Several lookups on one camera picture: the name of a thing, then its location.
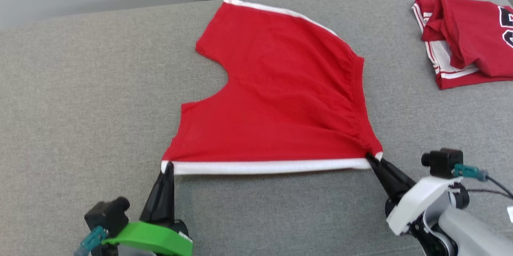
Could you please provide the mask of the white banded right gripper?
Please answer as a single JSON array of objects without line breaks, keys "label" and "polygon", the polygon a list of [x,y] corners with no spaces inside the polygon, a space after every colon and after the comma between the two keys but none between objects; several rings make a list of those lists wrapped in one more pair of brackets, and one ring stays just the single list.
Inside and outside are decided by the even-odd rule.
[{"label": "white banded right gripper", "polygon": [[454,185],[460,184],[462,178],[442,179],[427,176],[416,183],[386,159],[378,159],[370,153],[365,157],[390,201],[399,203],[387,216],[386,221],[391,231],[396,236],[406,234],[410,227],[416,227],[414,221],[420,220],[418,226],[421,232],[434,236],[443,248],[453,249],[449,238],[441,232],[435,232],[433,227],[446,210],[456,208],[454,193],[460,192],[460,189],[454,188]]}]

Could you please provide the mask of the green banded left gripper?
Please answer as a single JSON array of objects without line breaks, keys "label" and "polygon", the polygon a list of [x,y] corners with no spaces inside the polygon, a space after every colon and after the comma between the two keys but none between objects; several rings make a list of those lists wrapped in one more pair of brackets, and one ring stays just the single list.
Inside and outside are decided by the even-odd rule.
[{"label": "green banded left gripper", "polygon": [[191,256],[193,241],[183,221],[175,220],[174,165],[167,163],[157,177],[139,217],[115,237],[103,240],[104,246],[128,246],[159,256]]}]

